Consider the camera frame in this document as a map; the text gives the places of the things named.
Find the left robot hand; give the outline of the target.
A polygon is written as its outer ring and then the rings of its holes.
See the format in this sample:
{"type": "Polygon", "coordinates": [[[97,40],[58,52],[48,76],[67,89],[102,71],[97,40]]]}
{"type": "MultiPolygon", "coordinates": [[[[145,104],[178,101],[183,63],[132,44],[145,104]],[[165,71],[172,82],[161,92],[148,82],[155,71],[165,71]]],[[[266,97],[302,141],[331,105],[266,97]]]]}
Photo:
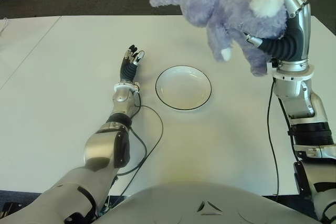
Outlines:
{"type": "Polygon", "coordinates": [[[135,45],[131,45],[125,52],[120,67],[120,80],[133,82],[137,73],[139,62],[143,59],[145,52],[138,51],[135,45]]]}

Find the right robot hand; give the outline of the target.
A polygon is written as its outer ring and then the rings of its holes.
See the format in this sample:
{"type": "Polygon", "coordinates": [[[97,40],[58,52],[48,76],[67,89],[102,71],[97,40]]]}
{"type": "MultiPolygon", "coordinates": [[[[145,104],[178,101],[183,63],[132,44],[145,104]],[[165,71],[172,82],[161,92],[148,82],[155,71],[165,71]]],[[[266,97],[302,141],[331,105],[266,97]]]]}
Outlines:
{"type": "Polygon", "coordinates": [[[308,58],[310,45],[310,3],[308,0],[283,0],[283,4],[287,18],[281,37],[271,39],[244,33],[246,41],[278,61],[304,61],[308,58]]]}

